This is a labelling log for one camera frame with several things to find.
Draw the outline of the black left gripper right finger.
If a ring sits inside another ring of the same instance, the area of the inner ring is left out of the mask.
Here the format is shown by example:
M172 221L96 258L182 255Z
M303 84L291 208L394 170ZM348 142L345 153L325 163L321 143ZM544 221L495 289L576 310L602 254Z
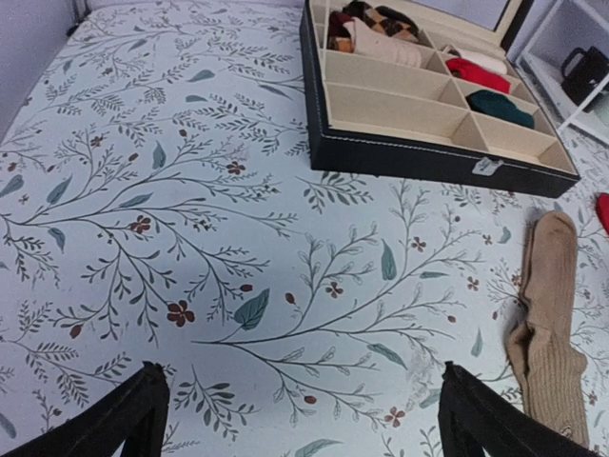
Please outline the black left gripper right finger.
M465 368L445 364L438 423L447 457L578 457L595 453L517 410Z

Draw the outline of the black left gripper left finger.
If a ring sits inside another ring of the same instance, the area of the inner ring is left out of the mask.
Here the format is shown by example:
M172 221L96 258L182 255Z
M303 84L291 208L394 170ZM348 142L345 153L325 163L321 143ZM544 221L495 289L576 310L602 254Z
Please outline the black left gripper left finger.
M159 364L143 367L94 405L6 453L18 456L159 456L167 425L169 387Z

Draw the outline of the tan ribbed sock pair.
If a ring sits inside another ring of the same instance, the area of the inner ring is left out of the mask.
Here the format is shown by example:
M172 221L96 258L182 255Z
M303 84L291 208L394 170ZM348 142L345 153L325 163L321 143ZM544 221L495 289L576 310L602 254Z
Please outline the tan ribbed sock pair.
M571 344L577 233L566 213L549 211L528 231L520 301L521 323L506 342L524 413L561 436L589 446L581 387L586 357Z

